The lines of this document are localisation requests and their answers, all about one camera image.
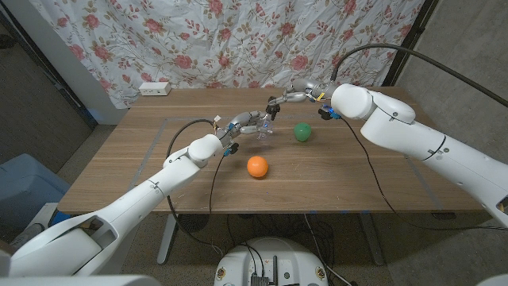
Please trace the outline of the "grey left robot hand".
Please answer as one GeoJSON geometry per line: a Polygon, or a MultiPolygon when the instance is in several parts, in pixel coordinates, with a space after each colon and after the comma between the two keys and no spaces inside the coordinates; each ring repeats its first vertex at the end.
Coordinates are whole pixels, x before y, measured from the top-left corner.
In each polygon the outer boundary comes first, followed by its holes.
{"type": "Polygon", "coordinates": [[[226,128],[225,137],[233,139],[241,134],[258,133],[259,137],[273,134],[271,116],[263,111],[238,114],[226,128]]]}

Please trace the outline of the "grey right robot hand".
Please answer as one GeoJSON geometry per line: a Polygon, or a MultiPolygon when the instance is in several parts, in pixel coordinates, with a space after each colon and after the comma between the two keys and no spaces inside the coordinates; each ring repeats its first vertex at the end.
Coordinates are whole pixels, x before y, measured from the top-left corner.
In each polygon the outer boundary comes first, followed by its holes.
{"type": "Polygon", "coordinates": [[[270,99],[269,105],[282,104],[285,102],[324,102],[332,98],[333,92],[338,86],[333,82],[323,83],[314,79],[295,79],[283,95],[270,99]]]}

